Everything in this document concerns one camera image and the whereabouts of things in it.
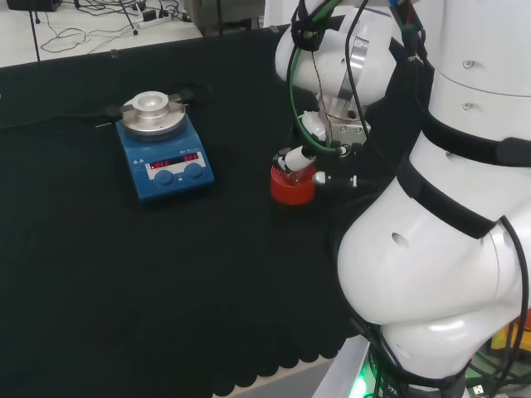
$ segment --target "black strap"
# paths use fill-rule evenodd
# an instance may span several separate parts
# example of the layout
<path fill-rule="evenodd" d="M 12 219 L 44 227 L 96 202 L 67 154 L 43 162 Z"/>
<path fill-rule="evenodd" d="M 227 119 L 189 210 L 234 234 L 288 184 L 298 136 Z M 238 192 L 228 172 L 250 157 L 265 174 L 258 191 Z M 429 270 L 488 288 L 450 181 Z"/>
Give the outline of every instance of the black strap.
<path fill-rule="evenodd" d="M 384 359 L 382 356 L 378 355 L 377 351 L 371 347 L 371 353 L 376 358 L 376 361 L 379 365 L 382 366 L 383 370 L 391 377 L 402 383 L 414 386 L 424 386 L 429 388 L 437 388 L 439 390 L 446 390 L 453 387 L 453 385 L 458 382 L 458 380 L 463 377 L 466 372 L 466 369 L 472 362 L 468 361 L 466 366 L 461 369 L 458 373 L 452 376 L 445 377 L 443 379 L 430 379 L 428 377 L 418 376 L 410 371 L 398 368 L 396 365 L 391 364 L 388 359 Z"/>
<path fill-rule="evenodd" d="M 317 51 L 323 41 L 328 23 L 328 18 L 323 18 L 318 22 L 312 21 L 305 2 L 299 1 L 299 6 L 291 18 L 291 38 L 295 47 L 305 51 Z"/>
<path fill-rule="evenodd" d="M 531 141 L 506 138 L 503 141 L 476 137 L 453 129 L 423 112 L 422 132 L 437 147 L 476 162 L 507 167 L 531 167 Z"/>
<path fill-rule="evenodd" d="M 431 185 L 413 167 L 409 157 L 402 161 L 397 179 L 409 197 L 415 199 L 439 220 L 472 238 L 482 238 L 496 225 L 494 221 L 467 209 Z"/>

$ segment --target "knob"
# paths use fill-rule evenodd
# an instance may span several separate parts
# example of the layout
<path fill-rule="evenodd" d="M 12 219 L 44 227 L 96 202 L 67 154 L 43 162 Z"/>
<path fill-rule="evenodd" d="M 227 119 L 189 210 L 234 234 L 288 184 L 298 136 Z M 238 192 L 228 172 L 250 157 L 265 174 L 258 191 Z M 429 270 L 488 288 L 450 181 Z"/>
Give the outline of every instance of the knob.
<path fill-rule="evenodd" d="M 186 178 L 196 180 L 202 175 L 202 167 L 198 163 L 190 163 L 184 168 Z"/>
<path fill-rule="evenodd" d="M 161 170 L 157 174 L 155 174 L 155 182 L 158 185 L 162 185 L 163 187 L 167 187 L 168 185 L 171 185 L 173 182 L 173 174 L 169 170 Z"/>

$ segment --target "red led display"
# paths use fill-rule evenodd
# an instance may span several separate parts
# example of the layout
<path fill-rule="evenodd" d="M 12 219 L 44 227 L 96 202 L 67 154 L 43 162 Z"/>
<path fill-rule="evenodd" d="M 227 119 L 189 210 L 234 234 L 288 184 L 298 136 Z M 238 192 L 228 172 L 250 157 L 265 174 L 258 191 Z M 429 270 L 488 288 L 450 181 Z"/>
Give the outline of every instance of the red led display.
<path fill-rule="evenodd" d="M 152 170 L 155 170 L 157 168 L 171 166 L 172 164 L 191 162 L 193 160 L 198 160 L 198 159 L 199 159 L 199 153 L 194 152 L 194 153 L 189 153 L 188 155 L 179 156 L 177 158 L 158 160 L 157 162 L 150 162 L 149 167 Z"/>
<path fill-rule="evenodd" d="M 191 160 L 199 159 L 199 155 L 197 153 L 192 153 L 191 155 L 187 155 L 184 157 L 185 162 L 190 162 Z"/>

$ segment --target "power strip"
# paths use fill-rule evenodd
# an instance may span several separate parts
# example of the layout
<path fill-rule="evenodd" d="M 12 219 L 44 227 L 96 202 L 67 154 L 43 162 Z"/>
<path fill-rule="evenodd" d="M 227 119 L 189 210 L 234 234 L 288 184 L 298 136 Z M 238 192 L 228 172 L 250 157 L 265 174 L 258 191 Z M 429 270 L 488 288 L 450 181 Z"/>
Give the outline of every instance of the power strip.
<path fill-rule="evenodd" d="M 153 19 L 152 21 L 140 21 L 139 22 L 139 28 L 140 29 L 146 29 L 148 27 L 154 27 L 155 25 L 160 25 L 161 23 L 165 23 L 167 21 L 171 21 L 172 20 L 172 17 L 171 16 L 167 16 L 167 17 L 162 17 L 162 18 L 157 18 L 157 19 Z"/>

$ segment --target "red cap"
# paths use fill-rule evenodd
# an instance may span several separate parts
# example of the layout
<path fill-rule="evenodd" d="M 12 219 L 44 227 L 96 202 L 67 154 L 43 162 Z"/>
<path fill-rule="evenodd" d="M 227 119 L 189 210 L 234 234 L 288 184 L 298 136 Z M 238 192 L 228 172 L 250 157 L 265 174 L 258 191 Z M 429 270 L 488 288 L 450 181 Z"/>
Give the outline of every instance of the red cap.
<path fill-rule="evenodd" d="M 285 205 L 304 205 L 314 199 L 315 185 L 312 177 L 315 167 L 309 165 L 299 178 L 296 185 L 291 185 L 285 172 L 276 167 L 271 168 L 271 195 L 276 201 Z"/>

